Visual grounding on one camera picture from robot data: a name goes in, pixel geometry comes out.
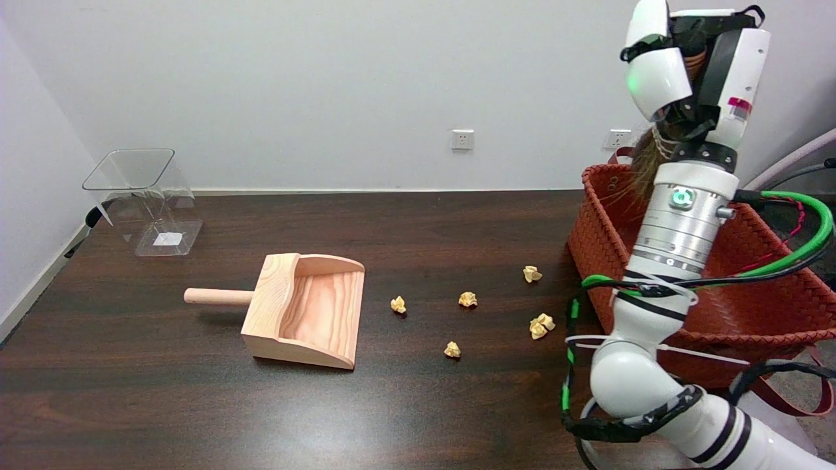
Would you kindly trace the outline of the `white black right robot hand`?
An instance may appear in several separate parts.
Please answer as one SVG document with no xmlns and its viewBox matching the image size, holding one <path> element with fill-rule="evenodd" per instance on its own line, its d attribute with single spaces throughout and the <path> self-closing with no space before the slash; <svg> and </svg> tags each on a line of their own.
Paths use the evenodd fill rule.
<svg viewBox="0 0 836 470">
<path fill-rule="evenodd" d="M 636 4 L 619 57 L 656 160 L 734 172 L 771 41 L 764 20 L 756 4 L 677 12 L 666 1 Z"/>
</svg>

